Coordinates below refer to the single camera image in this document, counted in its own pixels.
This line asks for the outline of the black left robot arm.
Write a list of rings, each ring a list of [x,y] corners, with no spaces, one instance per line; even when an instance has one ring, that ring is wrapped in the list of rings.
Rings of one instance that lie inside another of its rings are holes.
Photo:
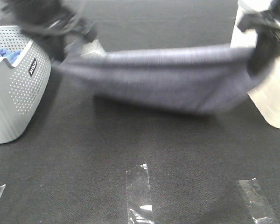
[[[21,32],[35,41],[50,59],[65,59],[65,40],[77,35],[86,42],[97,37],[95,22],[83,17],[85,0],[73,10],[64,0],[6,0],[5,11],[12,15]]]

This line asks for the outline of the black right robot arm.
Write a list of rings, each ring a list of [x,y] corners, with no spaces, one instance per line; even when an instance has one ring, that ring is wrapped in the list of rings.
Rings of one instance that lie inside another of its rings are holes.
[[[258,73],[280,56],[280,0],[273,0],[265,11],[245,14],[237,27],[241,32],[254,29],[257,33],[249,71]]]

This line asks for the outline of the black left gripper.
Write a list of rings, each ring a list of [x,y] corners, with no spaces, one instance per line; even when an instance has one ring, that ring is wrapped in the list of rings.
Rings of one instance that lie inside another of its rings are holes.
[[[45,25],[21,22],[21,31],[38,44],[50,59],[63,61],[68,38],[77,37],[83,42],[93,42],[97,37],[96,22],[73,16]]]

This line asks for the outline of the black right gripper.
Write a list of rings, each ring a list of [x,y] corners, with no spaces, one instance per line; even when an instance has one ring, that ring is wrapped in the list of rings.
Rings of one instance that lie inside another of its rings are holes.
[[[280,56],[280,21],[251,21],[249,28],[258,35],[249,60],[249,71],[256,75]]]

